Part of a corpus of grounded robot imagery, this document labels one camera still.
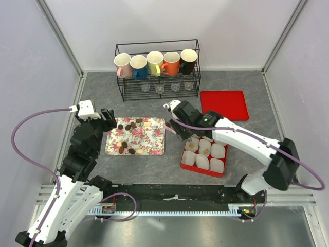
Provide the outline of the floral serving tray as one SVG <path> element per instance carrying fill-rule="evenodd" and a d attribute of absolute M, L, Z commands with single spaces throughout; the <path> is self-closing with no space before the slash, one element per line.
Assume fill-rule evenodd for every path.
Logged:
<path fill-rule="evenodd" d="M 160 117 L 119 117 L 117 128 L 108 132 L 105 153 L 107 155 L 151 155 L 165 152 L 165 120 Z M 142 154 L 130 154 L 128 149 L 142 149 Z"/>

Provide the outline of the pink-tipped metal tongs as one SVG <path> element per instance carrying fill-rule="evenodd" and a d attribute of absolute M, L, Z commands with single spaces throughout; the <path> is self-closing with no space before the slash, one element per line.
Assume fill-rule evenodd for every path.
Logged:
<path fill-rule="evenodd" d="M 189 132 L 186 132 L 186 129 L 184 127 L 179 127 L 178 131 L 177 131 L 174 127 L 172 127 L 170 125 L 169 122 L 165 122 L 164 128 L 167 131 L 176 135 L 176 137 L 179 138 L 181 141 L 184 141 L 184 140 L 191 141 L 191 135 L 189 134 Z"/>

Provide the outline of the red chocolate box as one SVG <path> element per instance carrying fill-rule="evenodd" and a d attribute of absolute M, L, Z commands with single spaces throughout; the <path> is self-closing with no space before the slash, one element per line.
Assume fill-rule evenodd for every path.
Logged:
<path fill-rule="evenodd" d="M 224 175 L 229 145 L 207 137 L 192 135 L 191 141 L 186 141 L 182 153 L 180 167 L 211 177 L 220 178 Z"/>

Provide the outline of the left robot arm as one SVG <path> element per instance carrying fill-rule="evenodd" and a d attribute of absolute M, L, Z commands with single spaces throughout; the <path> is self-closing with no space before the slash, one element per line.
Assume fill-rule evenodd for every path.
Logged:
<path fill-rule="evenodd" d="M 113 190 L 110 181 L 101 177 L 92 179 L 76 203 L 73 197 L 87 181 L 101 151 L 103 135 L 117 127 L 114 111 L 74 105 L 79 125 L 70 139 L 68 154 L 62 161 L 55 187 L 36 222 L 27 231 L 19 232 L 15 241 L 22 246 L 67 246 L 73 231 L 100 200 L 108 202 Z"/>

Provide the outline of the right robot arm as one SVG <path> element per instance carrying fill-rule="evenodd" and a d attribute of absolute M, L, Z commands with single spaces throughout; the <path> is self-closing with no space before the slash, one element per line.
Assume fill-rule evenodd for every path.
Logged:
<path fill-rule="evenodd" d="M 163 106 L 171 116 L 170 126 L 181 140 L 192 135 L 226 143 L 253 156 L 264 168 L 241 178 L 235 196 L 248 202 L 255 194 L 271 187 L 286 191 L 292 183 L 299 164 L 294 142 L 263 137 L 231 122 L 214 111 L 202 114 L 187 101 L 172 100 Z"/>

